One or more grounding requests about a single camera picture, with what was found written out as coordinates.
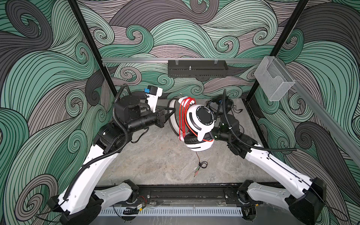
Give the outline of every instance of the black ear cushion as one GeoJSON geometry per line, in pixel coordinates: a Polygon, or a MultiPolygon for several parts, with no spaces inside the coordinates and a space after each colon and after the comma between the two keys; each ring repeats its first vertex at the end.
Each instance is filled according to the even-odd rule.
{"type": "MultiPolygon", "coordinates": [[[[206,133],[203,139],[211,140],[210,133],[206,133]]],[[[203,143],[203,142],[205,142],[205,141],[198,141],[198,137],[196,137],[195,134],[193,134],[193,133],[187,134],[184,138],[185,144],[199,144],[199,143],[203,143]]]]}

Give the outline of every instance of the black cable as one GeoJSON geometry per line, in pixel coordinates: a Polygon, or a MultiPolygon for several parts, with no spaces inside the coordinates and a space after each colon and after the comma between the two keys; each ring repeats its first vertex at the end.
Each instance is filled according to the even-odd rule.
{"type": "Polygon", "coordinates": [[[206,102],[206,107],[209,108],[214,113],[215,118],[219,118],[222,115],[222,112],[220,112],[220,111],[218,112],[217,109],[214,109],[210,105],[211,103],[212,103],[211,101],[206,102]]]}
{"type": "Polygon", "coordinates": [[[140,138],[141,138],[144,134],[146,134],[146,132],[148,132],[148,131],[149,131],[149,127],[146,129],[146,131],[145,131],[144,133],[142,133],[142,134],[140,135],[140,137],[139,137],[136,141],[130,141],[130,142],[133,143],[133,144],[137,143],[137,142],[140,140],[140,138]]]}
{"type": "MultiPolygon", "coordinates": [[[[275,162],[277,165],[279,165],[279,166],[280,166],[281,168],[283,168],[284,170],[286,170],[286,171],[288,171],[289,173],[291,173],[292,175],[294,175],[296,178],[301,179],[300,177],[298,177],[297,175],[295,175],[294,173],[290,172],[290,171],[287,170],[285,167],[283,167],[282,165],[280,165],[279,163],[277,163],[275,160],[273,160],[273,159],[270,157],[270,154],[271,154],[271,152],[269,152],[269,154],[267,155],[267,157],[268,157],[269,159],[271,159],[273,162],[275,162]]],[[[329,211],[330,211],[332,214],[334,214],[334,216],[335,216],[336,218],[338,218],[339,220],[344,221],[344,222],[349,221],[349,217],[348,217],[345,213],[343,213],[342,211],[340,211],[340,210],[338,210],[338,209],[336,209],[336,208],[330,207],[330,206],[320,197],[320,195],[311,187],[311,185],[309,185],[307,182],[305,182],[304,179],[301,179],[301,181],[304,182],[307,186],[309,186],[309,188],[311,188],[311,189],[313,190],[313,192],[317,195],[317,197],[323,202],[324,206],[327,207],[327,208],[329,209],[329,211]],[[343,220],[343,219],[339,218],[337,215],[335,215],[335,213],[334,213],[332,210],[336,210],[336,211],[340,212],[342,215],[344,215],[344,216],[346,217],[346,220],[343,220]]]]}
{"type": "Polygon", "coordinates": [[[198,159],[199,159],[199,166],[200,166],[201,168],[205,169],[205,168],[207,167],[207,162],[206,162],[206,161],[200,162],[200,158],[199,158],[199,155],[198,155],[197,152],[196,152],[196,155],[198,156],[198,159]]]}
{"type": "Polygon", "coordinates": [[[50,211],[43,212],[43,213],[38,213],[38,214],[36,214],[36,215],[38,216],[38,215],[44,215],[44,214],[50,213],[50,212],[54,211],[55,209],[59,208],[62,204],[64,204],[64,202],[66,202],[66,201],[63,201],[60,205],[58,205],[57,207],[53,208],[53,209],[50,210],[50,211]]]}
{"type": "Polygon", "coordinates": [[[124,125],[119,121],[119,118],[117,118],[116,113],[115,113],[115,103],[118,101],[118,99],[119,99],[119,97],[120,97],[120,95],[121,95],[121,93],[122,93],[122,91],[124,90],[125,87],[129,88],[129,87],[127,86],[127,84],[123,84],[123,85],[120,87],[118,93],[116,94],[115,100],[114,100],[114,104],[113,104],[113,110],[112,110],[112,115],[113,115],[114,121],[115,121],[116,124],[120,127],[120,129],[123,131],[123,133],[124,133],[124,135],[125,135],[125,136],[124,136],[124,141],[123,141],[123,143],[122,143],[121,146],[120,146],[119,148],[117,148],[115,151],[109,152],[109,153],[107,153],[107,154],[105,154],[105,155],[102,155],[102,156],[99,156],[99,157],[96,157],[95,159],[92,159],[92,160],[90,160],[88,163],[82,165],[81,168],[80,168],[80,170],[77,172],[77,174],[75,175],[75,177],[74,177],[74,178],[72,179],[72,181],[70,182],[68,188],[66,189],[66,192],[65,192],[64,197],[63,197],[63,199],[64,199],[65,201],[68,200],[68,197],[69,197],[69,195],[70,195],[70,192],[71,192],[72,188],[73,188],[74,185],[75,185],[75,182],[78,180],[78,178],[80,177],[80,175],[81,175],[87,168],[90,167],[91,164],[93,164],[93,163],[95,163],[95,162],[97,162],[97,161],[99,161],[99,160],[105,159],[105,158],[107,158],[107,157],[109,157],[109,156],[112,156],[113,154],[116,154],[116,153],[121,152],[122,149],[123,149],[123,148],[125,147],[125,145],[127,144],[127,141],[128,141],[128,139],[129,139],[129,133],[128,133],[127,129],[124,127],[124,125]]]}
{"type": "Polygon", "coordinates": [[[237,109],[237,108],[236,108],[236,105],[233,105],[232,108],[234,109],[234,112],[235,112],[235,113],[241,113],[241,112],[243,111],[243,109],[237,109]]]}
{"type": "Polygon", "coordinates": [[[116,215],[118,215],[121,219],[122,219],[122,217],[117,213],[117,211],[115,210],[115,206],[113,205],[113,208],[114,208],[114,211],[115,211],[115,213],[116,213],[116,215]]]}
{"type": "Polygon", "coordinates": [[[139,213],[139,210],[137,208],[127,207],[126,209],[127,210],[123,211],[122,214],[129,216],[129,215],[135,215],[135,214],[139,213]]]}
{"type": "MultiPolygon", "coordinates": [[[[223,92],[223,94],[222,94],[222,101],[221,101],[221,105],[222,105],[222,110],[223,110],[223,112],[226,112],[226,104],[224,104],[225,99],[226,99],[226,89],[224,89],[224,92],[223,92]]],[[[224,114],[224,118],[225,118],[225,121],[226,121],[226,123],[227,123],[227,125],[228,125],[228,128],[229,128],[231,134],[234,135],[235,138],[236,138],[239,142],[241,142],[242,144],[244,144],[244,145],[246,145],[246,146],[248,146],[248,147],[250,147],[250,148],[257,149],[257,150],[262,150],[262,151],[272,151],[272,152],[296,151],[296,148],[288,148],[288,149],[284,149],[284,148],[273,148],[273,149],[272,149],[272,148],[261,148],[261,147],[256,147],[256,146],[253,146],[253,145],[249,145],[249,144],[243,142],[238,136],[236,136],[235,132],[233,131],[233,128],[232,128],[231,125],[230,125],[230,122],[229,122],[229,119],[228,119],[228,116],[227,116],[226,113],[224,114]]]]}
{"type": "Polygon", "coordinates": [[[38,215],[36,215],[35,217],[40,219],[40,220],[46,221],[46,222],[53,222],[53,223],[56,223],[56,224],[60,223],[60,220],[59,221],[47,220],[47,219],[43,219],[43,218],[39,217],[38,215]]]}
{"type": "MultiPolygon", "coordinates": [[[[170,99],[170,101],[167,103],[167,107],[170,108],[170,103],[171,103],[171,101],[173,101],[173,100],[179,100],[179,99],[180,99],[180,97],[174,97],[174,98],[170,99]]],[[[174,117],[175,117],[175,121],[176,121],[177,126],[180,127],[180,126],[179,126],[179,123],[178,123],[177,120],[176,120],[176,115],[174,115],[174,117]]],[[[172,131],[175,133],[175,135],[176,135],[177,137],[179,137],[180,134],[178,134],[178,131],[176,131],[176,130],[174,129],[174,127],[172,126],[172,123],[171,123],[170,119],[169,119],[169,123],[170,123],[170,127],[171,127],[172,131]]]]}
{"type": "Polygon", "coordinates": [[[220,117],[220,106],[221,106],[221,104],[219,104],[218,106],[217,106],[217,110],[216,110],[216,114],[215,114],[215,122],[216,122],[216,120],[217,120],[217,118],[218,117],[220,117]]]}
{"type": "Polygon", "coordinates": [[[250,209],[250,208],[254,208],[254,207],[256,207],[256,205],[252,205],[252,206],[247,207],[247,208],[242,208],[241,210],[248,210],[248,209],[250,209]]]}

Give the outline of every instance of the red wire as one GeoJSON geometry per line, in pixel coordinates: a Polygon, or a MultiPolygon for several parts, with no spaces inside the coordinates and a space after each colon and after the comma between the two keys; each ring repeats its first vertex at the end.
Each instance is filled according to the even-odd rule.
{"type": "MultiPolygon", "coordinates": [[[[185,133],[186,133],[186,132],[185,132],[185,124],[187,125],[188,130],[190,130],[196,137],[198,136],[198,135],[190,128],[190,126],[189,126],[189,124],[188,124],[188,121],[187,121],[187,119],[186,119],[186,114],[187,114],[188,109],[189,109],[189,107],[190,107],[191,101],[194,101],[194,103],[196,104],[195,99],[188,97],[188,98],[182,100],[181,105],[180,105],[180,111],[181,111],[181,108],[183,109],[183,110],[182,110],[182,113],[180,113],[180,111],[179,111],[179,117],[180,117],[180,121],[181,121],[181,122],[180,122],[180,126],[182,126],[182,128],[183,128],[183,138],[185,138],[185,133]],[[183,102],[186,101],[186,100],[189,100],[189,101],[185,104],[185,106],[183,106],[183,102]]],[[[214,141],[214,139],[212,139],[211,141],[203,139],[203,141],[212,142],[212,141],[214,141]]]]}
{"type": "Polygon", "coordinates": [[[148,201],[144,198],[144,196],[139,195],[139,197],[142,197],[142,198],[145,200],[145,204],[148,202],[148,201]]]}

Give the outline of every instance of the floor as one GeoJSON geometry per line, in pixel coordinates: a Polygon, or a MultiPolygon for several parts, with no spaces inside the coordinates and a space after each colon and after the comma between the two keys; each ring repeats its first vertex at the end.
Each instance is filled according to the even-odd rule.
{"type": "MultiPolygon", "coordinates": [[[[199,99],[197,104],[205,105],[206,101],[199,99]]],[[[159,100],[158,105],[167,105],[167,102],[165,99],[159,100]]],[[[244,128],[244,133],[261,143],[242,100],[234,99],[234,105],[237,109],[243,109],[234,115],[244,128]]],[[[133,140],[142,132],[134,133],[133,140]]],[[[163,128],[151,126],[138,143],[126,145],[108,166],[98,185],[120,184],[127,179],[136,184],[236,183],[246,179],[275,181],[255,164],[234,155],[226,142],[215,141],[210,149],[198,152],[198,155],[201,161],[208,162],[208,166],[201,168],[194,177],[199,161],[196,153],[179,141],[168,122],[163,128]]]]}

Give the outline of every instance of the wave pattern wallpaper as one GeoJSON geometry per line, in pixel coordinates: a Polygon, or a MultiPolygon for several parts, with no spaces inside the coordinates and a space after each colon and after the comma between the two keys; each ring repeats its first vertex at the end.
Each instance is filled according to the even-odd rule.
{"type": "Polygon", "coordinates": [[[86,92],[99,66],[84,40],[67,0],[0,1],[0,224],[43,224],[110,120],[111,96],[86,92]]]}
{"type": "MultiPolygon", "coordinates": [[[[311,95],[360,145],[360,2],[333,1],[305,9],[279,57],[311,95]]],[[[295,90],[269,102],[261,88],[251,108],[270,147],[296,147],[276,153],[283,162],[327,183],[327,203],[318,224],[358,224],[360,169],[295,90]]]]}
{"type": "MultiPolygon", "coordinates": [[[[326,0],[312,1],[311,5],[326,0]]],[[[262,58],[270,54],[297,0],[79,0],[102,57],[262,58]]],[[[162,98],[218,96],[226,87],[232,98],[244,98],[256,65],[230,64],[229,77],[196,80],[169,78],[167,64],[109,63],[116,86],[131,91],[148,85],[163,89],[162,98]]],[[[98,74],[95,89],[102,85],[98,74]]]]}

